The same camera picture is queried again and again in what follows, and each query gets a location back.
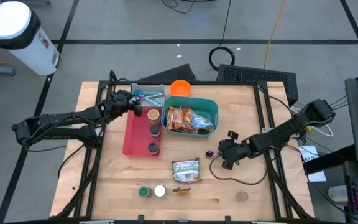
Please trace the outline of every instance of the white trash can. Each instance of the white trash can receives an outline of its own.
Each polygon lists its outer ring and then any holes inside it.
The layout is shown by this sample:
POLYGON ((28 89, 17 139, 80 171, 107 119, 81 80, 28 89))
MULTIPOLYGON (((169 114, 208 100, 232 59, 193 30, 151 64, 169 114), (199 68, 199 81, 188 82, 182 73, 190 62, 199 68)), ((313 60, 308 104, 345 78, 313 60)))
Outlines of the white trash can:
POLYGON ((0 4, 0 48, 7 49, 38 75, 56 72, 59 52, 33 10, 21 2, 0 4))

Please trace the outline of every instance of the gray floor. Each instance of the gray floor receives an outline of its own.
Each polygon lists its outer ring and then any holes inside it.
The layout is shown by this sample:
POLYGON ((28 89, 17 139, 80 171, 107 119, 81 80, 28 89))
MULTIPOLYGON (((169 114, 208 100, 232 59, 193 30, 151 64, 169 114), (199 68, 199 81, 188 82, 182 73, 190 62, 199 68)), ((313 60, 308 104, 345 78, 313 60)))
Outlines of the gray floor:
MULTIPOLYGON (((347 0, 358 24, 358 1, 347 0)), ((63 32, 73 0, 52 0, 52 5, 29 3, 42 20, 47 35, 58 40, 63 32)), ((160 0, 80 0, 67 39, 220 39, 228 1, 196 3, 186 15, 167 9, 160 0)), ((268 39, 281 1, 233 0, 226 39, 268 39)), ((179 1, 185 10, 190 3, 179 1)), ((275 39, 357 40, 340 1, 288 0, 275 39)), ((189 63, 200 80, 215 80, 208 53, 216 44, 66 44, 43 113, 75 109, 82 81, 106 80, 113 69, 119 78, 136 80, 189 63)), ((263 67, 265 45, 226 45, 235 51, 236 65, 263 67)), ((20 153, 11 125, 32 116, 45 77, 39 77, 11 57, 15 77, 0 76, 0 205, 20 153)), ((215 63, 229 63, 217 52, 215 63)), ((357 45, 272 45, 268 69, 295 72, 299 102, 316 98, 334 101, 344 96, 344 79, 358 77, 357 45)), ((352 144, 347 108, 340 109, 330 127, 334 137, 310 133, 310 138, 332 150, 352 144)), ((58 146, 65 142, 42 142, 34 147, 58 146)), ((50 212, 57 169, 64 151, 29 154, 6 217, 6 222, 47 218, 50 212)), ((343 183, 341 169, 326 172, 328 182, 315 184, 326 191, 343 183)), ((311 190, 316 216, 344 221, 344 216, 311 190)))

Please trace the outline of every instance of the trash can lid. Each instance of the trash can lid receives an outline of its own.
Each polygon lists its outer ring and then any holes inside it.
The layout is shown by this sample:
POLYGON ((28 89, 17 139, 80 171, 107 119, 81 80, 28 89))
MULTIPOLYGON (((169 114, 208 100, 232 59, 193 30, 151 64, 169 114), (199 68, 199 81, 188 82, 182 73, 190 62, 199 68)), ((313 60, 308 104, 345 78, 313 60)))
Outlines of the trash can lid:
POLYGON ((31 19, 31 9, 22 2, 0 4, 0 40, 15 38, 25 31, 31 19))

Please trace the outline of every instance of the chip bag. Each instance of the chip bag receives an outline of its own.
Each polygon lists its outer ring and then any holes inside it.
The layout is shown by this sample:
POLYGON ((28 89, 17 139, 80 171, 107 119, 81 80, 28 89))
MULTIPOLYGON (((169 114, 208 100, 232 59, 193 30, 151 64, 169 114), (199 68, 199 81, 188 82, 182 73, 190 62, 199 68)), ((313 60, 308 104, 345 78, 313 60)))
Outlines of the chip bag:
POLYGON ((196 114, 191 108, 183 109, 184 120, 186 125, 186 131, 191 134, 198 134, 198 129, 196 129, 191 121, 191 115, 196 114))
POLYGON ((186 131, 185 120, 183 118, 183 110, 180 107, 176 109, 172 106, 166 113, 166 126, 169 130, 186 131))
POLYGON ((173 178, 179 182, 192 183, 200 180, 200 159, 172 161, 173 178))
POLYGON ((210 120, 208 120, 200 115, 197 115, 196 113, 191 114, 190 117, 191 117, 191 122, 193 123, 194 128, 204 129, 207 132, 214 131, 214 124, 210 120))

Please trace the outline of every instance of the pink tray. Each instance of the pink tray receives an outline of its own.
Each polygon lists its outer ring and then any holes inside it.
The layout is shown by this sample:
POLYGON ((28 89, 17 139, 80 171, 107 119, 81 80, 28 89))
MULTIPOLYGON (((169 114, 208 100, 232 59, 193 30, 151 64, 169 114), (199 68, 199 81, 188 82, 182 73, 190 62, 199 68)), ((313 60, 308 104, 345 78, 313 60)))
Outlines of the pink tray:
POLYGON ((133 111, 128 112, 127 127, 125 130, 124 147, 122 153, 131 157, 158 157, 161 151, 161 138, 155 140, 150 134, 151 123, 147 117, 147 112, 153 108, 143 108, 142 116, 137 117, 133 111), (149 144, 158 145, 158 153, 149 152, 149 144))

